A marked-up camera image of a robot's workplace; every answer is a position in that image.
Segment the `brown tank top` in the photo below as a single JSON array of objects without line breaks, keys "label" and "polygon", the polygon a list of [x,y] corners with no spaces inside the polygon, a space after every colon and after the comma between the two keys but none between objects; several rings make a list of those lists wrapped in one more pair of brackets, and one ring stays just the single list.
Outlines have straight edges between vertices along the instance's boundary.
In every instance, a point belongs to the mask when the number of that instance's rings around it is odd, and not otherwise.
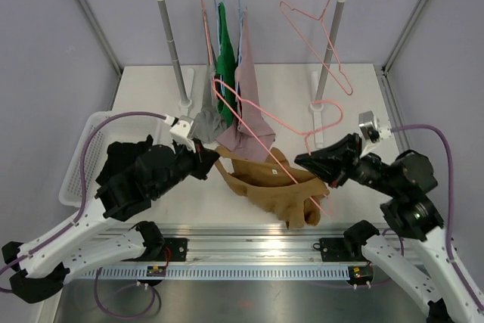
[{"label": "brown tank top", "polygon": [[330,193],[326,184],[310,172],[291,167],[279,149],[272,148],[264,162],[238,157],[222,146],[216,151],[231,161],[232,172],[220,161],[215,167],[236,195],[275,215],[288,229],[321,221],[320,202]]}]

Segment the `black tank top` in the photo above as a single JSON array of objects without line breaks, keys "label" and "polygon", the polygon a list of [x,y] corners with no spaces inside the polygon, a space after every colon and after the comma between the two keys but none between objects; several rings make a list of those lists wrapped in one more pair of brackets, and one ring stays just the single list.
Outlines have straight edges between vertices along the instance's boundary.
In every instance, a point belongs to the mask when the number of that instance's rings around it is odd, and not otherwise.
[{"label": "black tank top", "polygon": [[126,169],[131,169],[135,165],[136,160],[148,152],[153,146],[154,138],[148,135],[144,141],[136,143],[115,141],[107,148],[107,160],[95,181],[100,188],[96,192],[96,197],[99,195],[101,188],[109,182],[111,178],[120,173],[124,173]]}]

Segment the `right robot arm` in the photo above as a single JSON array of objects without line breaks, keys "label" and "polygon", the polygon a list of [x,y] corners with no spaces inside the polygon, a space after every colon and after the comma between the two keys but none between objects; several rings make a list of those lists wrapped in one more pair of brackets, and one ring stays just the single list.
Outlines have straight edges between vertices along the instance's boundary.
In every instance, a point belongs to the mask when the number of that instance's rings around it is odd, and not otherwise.
[{"label": "right robot arm", "polygon": [[390,136],[383,131],[348,134],[329,147],[297,155],[295,162],[332,188],[352,180],[388,196],[389,201],[380,206],[387,225],[425,269],[397,254],[366,220],[343,234],[343,250],[350,259],[377,264],[419,305],[429,322],[481,322],[482,302],[471,288],[472,278],[458,265],[448,239],[450,225],[427,196],[438,185],[433,166],[413,150],[391,164],[382,162],[373,150]]}]

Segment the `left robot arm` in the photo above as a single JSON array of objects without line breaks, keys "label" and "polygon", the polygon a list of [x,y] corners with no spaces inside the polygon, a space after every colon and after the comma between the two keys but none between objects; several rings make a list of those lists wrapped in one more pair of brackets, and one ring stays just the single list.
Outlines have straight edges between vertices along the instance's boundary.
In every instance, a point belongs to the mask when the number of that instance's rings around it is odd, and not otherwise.
[{"label": "left robot arm", "polygon": [[38,303],[91,270],[123,260],[158,259],[165,240],[154,222],[138,222],[122,236],[91,247],[83,243],[150,209],[188,176],[205,180],[218,159],[216,151],[200,143],[193,150],[159,144],[117,164],[115,170],[106,164],[103,184],[77,214],[34,241],[11,241],[2,247],[5,264],[14,272],[5,293]]}]

